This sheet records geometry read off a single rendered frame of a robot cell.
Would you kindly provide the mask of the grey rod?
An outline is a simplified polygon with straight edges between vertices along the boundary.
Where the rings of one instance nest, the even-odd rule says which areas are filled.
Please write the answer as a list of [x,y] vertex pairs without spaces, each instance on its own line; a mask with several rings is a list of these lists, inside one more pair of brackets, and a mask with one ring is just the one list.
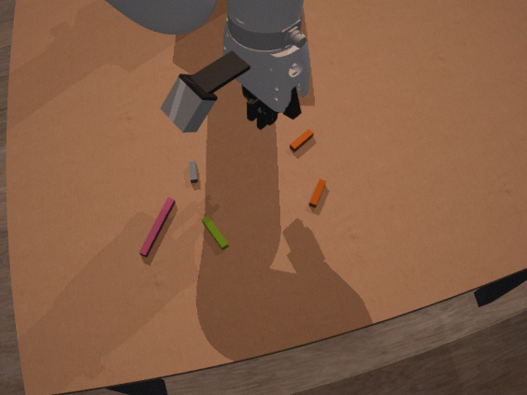
[[195,161],[189,162],[189,169],[190,169],[191,183],[197,183],[198,179],[197,179],[197,170],[196,170],[196,162]]

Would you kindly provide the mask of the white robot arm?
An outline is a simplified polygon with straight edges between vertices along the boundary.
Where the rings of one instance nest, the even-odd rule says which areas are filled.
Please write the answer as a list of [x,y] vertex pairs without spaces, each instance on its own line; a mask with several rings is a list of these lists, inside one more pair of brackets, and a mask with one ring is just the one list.
[[[166,35],[202,26],[218,0],[105,0],[135,23]],[[228,29],[240,45],[255,50],[302,48],[304,0],[227,0]],[[213,93],[250,70],[233,51],[194,75],[179,74],[161,106],[183,133],[195,133],[218,97]]]

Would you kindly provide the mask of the lime green rod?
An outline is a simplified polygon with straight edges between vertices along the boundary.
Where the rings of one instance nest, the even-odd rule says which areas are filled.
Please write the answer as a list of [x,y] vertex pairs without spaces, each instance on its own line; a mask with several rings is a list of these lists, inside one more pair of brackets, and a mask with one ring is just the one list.
[[208,231],[211,233],[213,238],[216,240],[218,245],[221,247],[222,250],[226,249],[229,245],[224,239],[224,237],[221,235],[217,227],[214,225],[212,220],[209,218],[209,216],[206,216],[202,219],[202,222],[207,227]]

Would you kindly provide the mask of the orange rod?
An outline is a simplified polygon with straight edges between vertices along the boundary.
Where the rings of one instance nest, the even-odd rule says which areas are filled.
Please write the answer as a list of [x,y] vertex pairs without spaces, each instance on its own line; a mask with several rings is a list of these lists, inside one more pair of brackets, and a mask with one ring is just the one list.
[[290,144],[290,149],[295,152],[297,149],[303,146],[304,143],[306,143],[311,137],[313,137],[313,134],[314,133],[308,129]]
[[312,198],[311,198],[311,200],[309,202],[309,206],[312,206],[312,207],[316,208],[316,206],[318,204],[318,201],[320,199],[320,196],[322,194],[322,191],[324,189],[325,184],[326,184],[326,181],[324,181],[322,179],[319,180],[318,185],[317,185],[317,187],[316,187],[316,189],[315,189],[315,191],[314,191],[314,193],[312,195]]

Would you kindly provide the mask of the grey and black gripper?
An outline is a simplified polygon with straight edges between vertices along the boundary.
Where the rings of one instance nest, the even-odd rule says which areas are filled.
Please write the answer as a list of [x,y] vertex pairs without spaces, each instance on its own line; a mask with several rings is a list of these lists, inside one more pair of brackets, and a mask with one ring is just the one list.
[[222,49],[223,56],[233,51],[250,65],[250,70],[236,80],[243,85],[242,92],[248,100],[247,119],[257,118],[257,128],[262,130],[273,124],[278,113],[292,120],[302,113],[298,94],[303,98],[307,95],[310,78],[307,42],[300,49],[294,45],[276,50],[249,49],[231,37],[226,20]]

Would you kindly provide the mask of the dark pink rod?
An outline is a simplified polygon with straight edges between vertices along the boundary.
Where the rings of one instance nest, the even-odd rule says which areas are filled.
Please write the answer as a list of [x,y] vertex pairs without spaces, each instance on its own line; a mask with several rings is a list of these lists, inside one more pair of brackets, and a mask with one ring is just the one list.
[[144,257],[148,257],[148,255],[150,254],[150,251],[162,229],[162,227],[164,226],[164,223],[165,221],[167,220],[173,206],[175,204],[175,200],[174,199],[171,199],[171,198],[167,198],[166,202],[164,203],[164,206],[158,216],[158,218],[155,220],[151,230],[150,230],[150,233],[146,239],[146,241],[144,242],[142,248],[140,249],[139,253],[140,255],[144,256]]

